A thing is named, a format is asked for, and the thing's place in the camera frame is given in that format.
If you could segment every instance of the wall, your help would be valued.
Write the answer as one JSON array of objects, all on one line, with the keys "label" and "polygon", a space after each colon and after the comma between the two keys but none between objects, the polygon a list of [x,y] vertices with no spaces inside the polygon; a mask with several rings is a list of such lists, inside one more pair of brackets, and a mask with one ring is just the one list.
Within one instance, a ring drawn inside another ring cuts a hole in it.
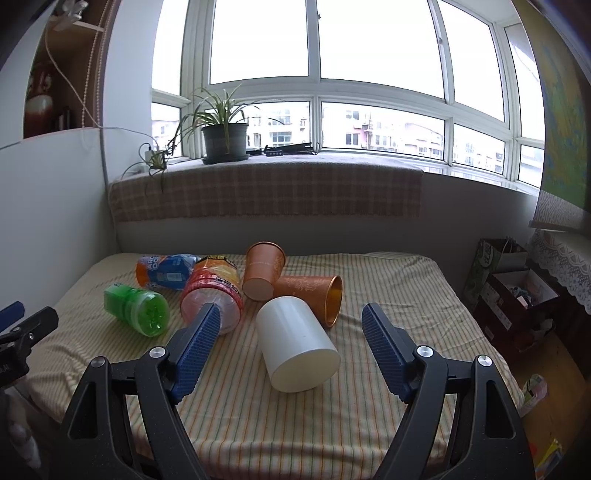
[{"label": "wall", "polygon": [[0,150],[0,308],[21,300],[28,314],[53,305],[116,251],[99,131],[22,140],[27,80],[50,11],[0,71],[0,147],[17,142]]},{"label": "wall", "polygon": [[243,254],[254,242],[277,242],[288,255],[402,251],[437,261],[461,291],[478,239],[513,236],[524,245],[537,198],[473,180],[426,173],[421,216],[168,219],[120,223],[124,252]]},{"label": "wall", "polygon": [[[119,5],[105,66],[103,125],[152,133],[152,57],[163,0],[123,0]],[[145,135],[104,130],[109,181],[139,161],[138,147],[152,142]]]}]

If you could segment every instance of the checkered fabric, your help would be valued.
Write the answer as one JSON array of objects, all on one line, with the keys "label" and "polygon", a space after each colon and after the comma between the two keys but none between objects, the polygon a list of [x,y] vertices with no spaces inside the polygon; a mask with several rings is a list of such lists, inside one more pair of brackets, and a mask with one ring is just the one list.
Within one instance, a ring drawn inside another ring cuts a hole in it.
[{"label": "checkered fabric", "polygon": [[239,215],[418,216],[423,171],[376,156],[298,155],[203,165],[115,181],[115,222]]}]

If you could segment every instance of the potted plant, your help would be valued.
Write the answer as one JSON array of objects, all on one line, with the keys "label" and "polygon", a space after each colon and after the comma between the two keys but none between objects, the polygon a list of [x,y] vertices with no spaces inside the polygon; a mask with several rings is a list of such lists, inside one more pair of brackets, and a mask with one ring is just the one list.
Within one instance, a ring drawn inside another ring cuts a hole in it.
[{"label": "potted plant", "polygon": [[181,119],[173,139],[167,144],[168,153],[172,155],[183,138],[193,135],[201,127],[207,154],[203,163],[246,160],[249,156],[246,153],[248,120],[244,109],[253,103],[236,100],[233,96],[237,88],[231,93],[224,90],[222,96],[202,88],[206,95],[195,95],[201,101],[193,112]]}]

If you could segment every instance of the white cup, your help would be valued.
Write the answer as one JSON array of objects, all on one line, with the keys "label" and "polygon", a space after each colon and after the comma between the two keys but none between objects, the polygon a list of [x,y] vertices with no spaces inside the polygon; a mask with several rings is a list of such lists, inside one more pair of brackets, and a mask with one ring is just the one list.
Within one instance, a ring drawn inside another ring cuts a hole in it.
[{"label": "white cup", "polygon": [[255,323],[271,385],[277,390],[309,390],[339,369],[338,351],[304,300],[278,297],[268,301]]}]

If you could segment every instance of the plastic bottle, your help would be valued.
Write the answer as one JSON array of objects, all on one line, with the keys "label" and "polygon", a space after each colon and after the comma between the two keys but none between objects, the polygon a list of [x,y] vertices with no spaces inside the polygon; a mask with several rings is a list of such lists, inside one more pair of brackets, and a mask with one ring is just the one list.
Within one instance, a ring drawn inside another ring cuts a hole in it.
[{"label": "plastic bottle", "polygon": [[105,290],[105,310],[148,337],[165,332],[170,317],[168,303],[160,293],[121,283]]},{"label": "plastic bottle", "polygon": [[135,276],[142,288],[182,290],[198,259],[191,254],[141,257],[135,267]]},{"label": "plastic bottle", "polygon": [[220,310],[220,335],[236,328],[242,314],[240,278],[236,265],[226,257],[211,255],[197,264],[181,294],[181,315],[189,324],[201,307],[215,303]]},{"label": "plastic bottle", "polygon": [[519,416],[524,417],[548,394],[548,384],[544,377],[538,374],[533,374],[530,379],[525,382],[521,389],[524,395],[523,406],[519,410]]}]

